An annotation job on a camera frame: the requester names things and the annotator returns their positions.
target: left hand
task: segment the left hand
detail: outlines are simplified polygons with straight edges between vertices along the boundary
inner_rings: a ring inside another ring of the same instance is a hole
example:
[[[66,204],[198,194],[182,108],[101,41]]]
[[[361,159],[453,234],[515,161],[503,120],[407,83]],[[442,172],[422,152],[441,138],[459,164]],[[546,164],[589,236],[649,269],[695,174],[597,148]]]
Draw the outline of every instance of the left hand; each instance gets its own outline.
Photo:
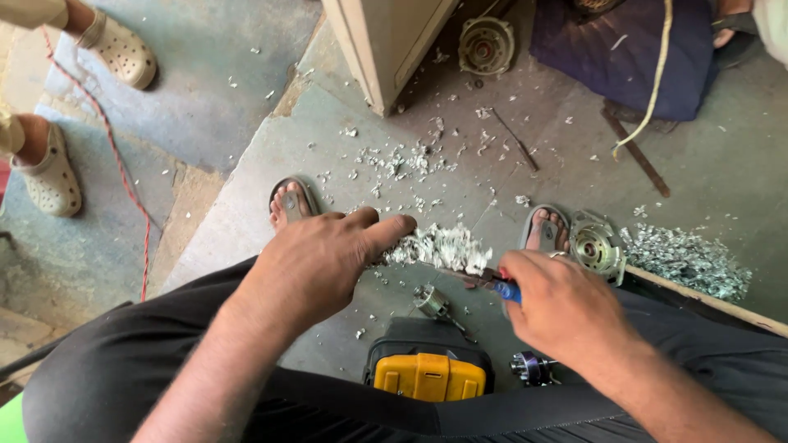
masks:
[[[345,308],[364,268],[415,228],[409,215],[378,222],[371,207],[296,221],[266,245],[228,303],[295,339]]]

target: white cable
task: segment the white cable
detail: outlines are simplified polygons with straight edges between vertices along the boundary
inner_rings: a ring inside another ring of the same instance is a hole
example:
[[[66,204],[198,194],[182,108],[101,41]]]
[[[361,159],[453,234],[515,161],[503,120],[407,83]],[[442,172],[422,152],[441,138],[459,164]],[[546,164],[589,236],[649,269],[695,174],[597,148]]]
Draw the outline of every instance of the white cable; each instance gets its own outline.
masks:
[[[643,117],[643,121],[641,121],[640,126],[634,130],[624,140],[620,140],[615,144],[612,148],[613,151],[613,158],[615,158],[616,154],[619,151],[619,148],[623,146],[626,142],[632,140],[640,133],[640,131],[645,128],[645,126],[651,120],[651,114],[654,112],[654,106],[656,105],[656,96],[657,92],[660,89],[660,81],[662,80],[662,71],[665,69],[665,61],[667,60],[667,47],[670,43],[670,36],[671,36],[671,25],[673,24],[673,3],[672,0],[665,0],[665,23],[662,26],[662,43],[660,44],[660,58],[656,62],[656,72],[654,73],[654,89],[651,91],[651,98],[649,99],[649,107],[645,111],[645,117]]]

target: rusty rod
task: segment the rusty rod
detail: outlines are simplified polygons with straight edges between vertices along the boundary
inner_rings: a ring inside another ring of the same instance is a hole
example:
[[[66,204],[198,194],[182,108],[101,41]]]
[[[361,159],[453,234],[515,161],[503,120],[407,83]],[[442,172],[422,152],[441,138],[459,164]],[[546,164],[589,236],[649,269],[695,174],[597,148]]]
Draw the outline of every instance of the rusty rod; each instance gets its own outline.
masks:
[[[610,125],[610,129],[612,129],[613,132],[615,132],[615,135],[619,138],[619,140],[624,140],[625,138],[630,136],[630,134],[626,131],[626,129],[623,126],[621,126],[621,122],[619,121],[619,119],[613,117],[608,112],[608,110],[603,108],[600,111],[600,114],[602,114],[602,117],[604,117],[604,119],[608,122],[608,125]],[[671,196],[670,188],[662,180],[662,177],[660,177],[660,175],[656,172],[656,169],[654,169],[654,166],[651,165],[651,162],[649,162],[649,160],[645,157],[645,155],[643,155],[643,151],[641,151],[640,148],[637,147],[637,144],[635,144],[634,140],[630,140],[626,142],[624,146],[626,146],[626,149],[630,152],[630,154],[632,154],[632,157],[635,159],[638,165],[640,165],[640,167],[643,169],[645,175],[649,176],[649,179],[651,180],[652,183],[654,183],[654,186],[656,187],[657,191],[659,191],[660,194],[662,194],[662,196],[665,198],[670,197]]]
[[[520,139],[518,139],[517,136],[511,131],[511,129],[509,129],[506,123],[504,123],[504,119],[501,118],[500,115],[498,115],[498,113],[495,111],[495,108],[490,107],[489,109],[492,111],[492,115],[494,115],[495,118],[497,118],[498,121],[504,126],[504,128],[506,128],[506,130],[509,131],[509,135],[511,136],[511,138],[515,139],[517,148],[520,150],[520,154],[522,154],[523,158],[526,160],[526,163],[528,163],[528,167],[531,168],[531,172],[537,172],[539,170],[539,166],[537,166],[536,162],[533,160],[533,158],[531,158],[531,154],[528,154],[528,150],[526,149],[526,147],[523,146],[522,143],[520,143]]]

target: blue cloth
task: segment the blue cloth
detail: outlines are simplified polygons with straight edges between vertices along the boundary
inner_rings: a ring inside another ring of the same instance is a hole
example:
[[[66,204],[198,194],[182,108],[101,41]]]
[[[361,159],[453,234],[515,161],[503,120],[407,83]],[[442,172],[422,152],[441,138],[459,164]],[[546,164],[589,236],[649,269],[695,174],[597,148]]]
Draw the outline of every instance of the blue cloth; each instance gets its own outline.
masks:
[[[664,17],[663,0],[626,0],[602,17],[577,25],[569,19],[565,1],[538,0],[530,53],[591,91],[645,111],[654,87]],[[708,0],[673,3],[667,63],[654,117],[690,121],[697,116],[718,72],[712,60],[711,22]]]

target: wooden stick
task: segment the wooden stick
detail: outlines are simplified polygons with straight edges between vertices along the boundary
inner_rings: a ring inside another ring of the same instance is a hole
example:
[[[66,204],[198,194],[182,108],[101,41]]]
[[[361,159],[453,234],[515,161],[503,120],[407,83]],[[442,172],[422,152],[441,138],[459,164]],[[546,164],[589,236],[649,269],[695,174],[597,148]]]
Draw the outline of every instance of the wooden stick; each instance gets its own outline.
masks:
[[[751,325],[758,326],[761,329],[765,329],[769,332],[776,333],[781,337],[788,338],[788,325],[785,323],[772,320],[769,317],[764,317],[763,315],[756,314],[755,312],[747,311],[745,308],[735,306],[728,303],[727,301],[722,301],[712,296],[707,296],[702,292],[695,291],[693,289],[687,288],[686,286],[681,286],[678,283],[670,281],[666,278],[662,278],[640,268],[636,268],[632,265],[626,265],[625,271],[630,274],[637,275],[638,277],[645,280],[651,281],[652,283],[662,286],[663,288],[668,288],[673,292],[683,295],[684,297],[695,299],[707,306],[715,308],[717,311],[722,311],[728,315],[732,315],[735,318],[738,318],[739,320],[747,322]]]
[[[608,110],[603,108],[600,111],[600,113],[602,114],[602,117],[604,117],[604,119],[608,121],[608,125],[610,125],[610,129],[612,129],[613,132],[615,132],[615,135],[620,140],[624,140],[625,138],[630,136],[630,134],[626,131],[626,129],[623,126],[621,126],[621,122],[619,121],[619,119],[613,117],[608,112]],[[671,190],[665,184],[665,181],[662,180],[662,177],[656,172],[656,169],[654,169],[654,166],[652,166],[651,162],[645,157],[645,155],[643,155],[643,151],[641,151],[640,148],[637,147],[637,144],[635,144],[634,141],[630,140],[626,142],[624,146],[626,146],[626,149],[630,152],[630,154],[632,154],[632,157],[635,159],[638,165],[640,165],[640,167],[643,169],[645,175],[649,176],[649,179],[651,180],[652,183],[654,183],[654,187],[656,188],[656,190],[659,191],[663,197],[665,198],[670,197]]]

